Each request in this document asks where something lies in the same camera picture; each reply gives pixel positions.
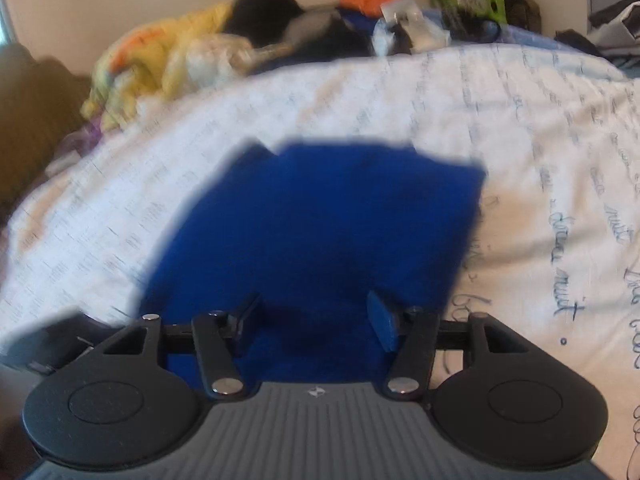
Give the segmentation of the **blue knit sweater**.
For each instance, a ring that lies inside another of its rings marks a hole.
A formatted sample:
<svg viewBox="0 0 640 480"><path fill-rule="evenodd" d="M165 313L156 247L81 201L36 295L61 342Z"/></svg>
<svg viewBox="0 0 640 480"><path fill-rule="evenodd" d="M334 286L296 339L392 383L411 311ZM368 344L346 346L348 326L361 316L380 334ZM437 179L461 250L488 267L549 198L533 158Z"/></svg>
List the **blue knit sweater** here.
<svg viewBox="0 0 640 480"><path fill-rule="evenodd" d="M413 148L296 143L243 150L183 218L139 304L169 324L262 302L235 361L258 382L377 382L390 367L369 322L378 292L441 309L485 180Z"/></svg>

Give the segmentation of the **black and grey clothes pile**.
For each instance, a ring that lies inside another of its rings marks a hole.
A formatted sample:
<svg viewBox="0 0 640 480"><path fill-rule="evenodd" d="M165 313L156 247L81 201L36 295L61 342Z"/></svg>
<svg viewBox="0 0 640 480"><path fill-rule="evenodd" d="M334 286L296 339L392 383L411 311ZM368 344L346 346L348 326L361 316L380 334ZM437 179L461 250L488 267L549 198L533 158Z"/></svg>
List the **black and grey clothes pile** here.
<svg viewBox="0 0 640 480"><path fill-rule="evenodd" d="M370 36L349 24L335 10L309 11L294 18L285 29L282 41L288 47L285 54L257 64L251 75L373 55Z"/></svg>

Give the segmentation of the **clothes heap on right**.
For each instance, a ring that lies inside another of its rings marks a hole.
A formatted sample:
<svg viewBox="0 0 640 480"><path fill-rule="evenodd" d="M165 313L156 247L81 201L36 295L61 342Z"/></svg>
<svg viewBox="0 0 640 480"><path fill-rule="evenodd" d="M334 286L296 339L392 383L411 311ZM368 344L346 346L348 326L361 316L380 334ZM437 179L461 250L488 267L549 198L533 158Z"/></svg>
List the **clothes heap on right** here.
<svg viewBox="0 0 640 480"><path fill-rule="evenodd" d="M604 58L629 78L639 77L639 0L620 0L588 18L586 36L561 30L554 40L585 54Z"/></svg>

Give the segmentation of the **white duvet with blue script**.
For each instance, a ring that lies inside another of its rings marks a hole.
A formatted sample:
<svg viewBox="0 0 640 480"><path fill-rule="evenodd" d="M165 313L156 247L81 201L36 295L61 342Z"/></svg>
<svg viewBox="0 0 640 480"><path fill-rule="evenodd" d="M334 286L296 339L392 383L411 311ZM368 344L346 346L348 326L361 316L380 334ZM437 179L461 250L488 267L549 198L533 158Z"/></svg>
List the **white duvet with blue script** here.
<svg viewBox="0 0 640 480"><path fill-rule="evenodd" d="M412 146L487 174L448 311L484 310L591 380L597 464L639 474L639 84L598 58L520 46L303 65L147 112L37 191L1 245L1 333L134 312L198 192L243 144Z"/></svg>

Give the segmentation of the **brown headboard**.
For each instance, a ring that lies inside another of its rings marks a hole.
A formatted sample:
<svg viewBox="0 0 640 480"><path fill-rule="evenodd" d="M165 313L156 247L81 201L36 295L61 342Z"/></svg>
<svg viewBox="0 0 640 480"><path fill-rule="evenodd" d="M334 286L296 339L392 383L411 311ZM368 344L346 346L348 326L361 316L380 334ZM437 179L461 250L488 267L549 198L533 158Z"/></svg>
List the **brown headboard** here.
<svg viewBox="0 0 640 480"><path fill-rule="evenodd" d="M90 77L21 44L1 47L1 222L49 165L62 140L85 123Z"/></svg>

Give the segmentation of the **yellow floral quilt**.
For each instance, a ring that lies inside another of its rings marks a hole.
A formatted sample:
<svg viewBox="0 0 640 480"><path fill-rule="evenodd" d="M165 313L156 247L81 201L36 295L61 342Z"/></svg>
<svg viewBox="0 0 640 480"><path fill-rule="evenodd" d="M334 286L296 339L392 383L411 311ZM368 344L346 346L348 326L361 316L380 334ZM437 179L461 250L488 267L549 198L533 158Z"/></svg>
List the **yellow floral quilt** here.
<svg viewBox="0 0 640 480"><path fill-rule="evenodd" d="M186 56L198 40L222 37L231 4L215 3L203 10L141 25L105 50L93 67L91 89L80 109L97 119L103 131L124 128L138 114L147 96L171 100L186 83Z"/></svg>

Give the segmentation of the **white crumpled plastic bag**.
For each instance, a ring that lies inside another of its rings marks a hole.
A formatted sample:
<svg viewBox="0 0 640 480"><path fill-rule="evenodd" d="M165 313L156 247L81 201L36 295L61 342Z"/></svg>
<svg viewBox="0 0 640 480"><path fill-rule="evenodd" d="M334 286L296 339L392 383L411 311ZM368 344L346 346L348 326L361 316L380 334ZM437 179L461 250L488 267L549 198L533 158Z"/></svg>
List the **white crumpled plastic bag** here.
<svg viewBox="0 0 640 480"><path fill-rule="evenodd" d="M448 30L427 18L414 0L390 0L381 6L382 18L373 29L371 46L376 56L418 54L446 48Z"/></svg>

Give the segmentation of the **black round cushion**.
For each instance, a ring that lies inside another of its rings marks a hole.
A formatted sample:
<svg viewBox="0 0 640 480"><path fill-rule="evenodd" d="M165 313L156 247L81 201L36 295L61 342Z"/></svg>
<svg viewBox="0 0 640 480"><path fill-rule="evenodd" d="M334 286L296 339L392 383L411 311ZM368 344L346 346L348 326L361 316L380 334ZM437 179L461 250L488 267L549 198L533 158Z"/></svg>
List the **black round cushion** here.
<svg viewBox="0 0 640 480"><path fill-rule="evenodd" d="M255 48L267 47L277 44L304 13L296 0L233 0L220 32L243 37Z"/></svg>

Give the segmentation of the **green plastic chair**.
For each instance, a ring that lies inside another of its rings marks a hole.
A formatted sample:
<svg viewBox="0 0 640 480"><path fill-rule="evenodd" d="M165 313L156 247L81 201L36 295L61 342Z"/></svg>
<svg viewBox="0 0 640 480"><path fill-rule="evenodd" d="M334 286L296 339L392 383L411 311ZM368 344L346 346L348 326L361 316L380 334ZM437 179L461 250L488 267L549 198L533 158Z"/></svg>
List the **green plastic chair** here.
<svg viewBox="0 0 640 480"><path fill-rule="evenodd" d="M503 0L431 0L439 8L451 38L461 42L496 42L506 22Z"/></svg>

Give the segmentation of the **dark brown plush toy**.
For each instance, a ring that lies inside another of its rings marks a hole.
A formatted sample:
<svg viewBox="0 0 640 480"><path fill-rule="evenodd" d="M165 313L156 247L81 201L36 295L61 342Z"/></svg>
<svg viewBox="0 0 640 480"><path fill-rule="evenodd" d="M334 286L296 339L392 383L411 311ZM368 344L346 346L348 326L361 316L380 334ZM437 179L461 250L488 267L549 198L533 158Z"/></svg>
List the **dark brown plush toy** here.
<svg viewBox="0 0 640 480"><path fill-rule="evenodd" d="M542 33L540 7L535 0L503 0L508 24L517 28Z"/></svg>

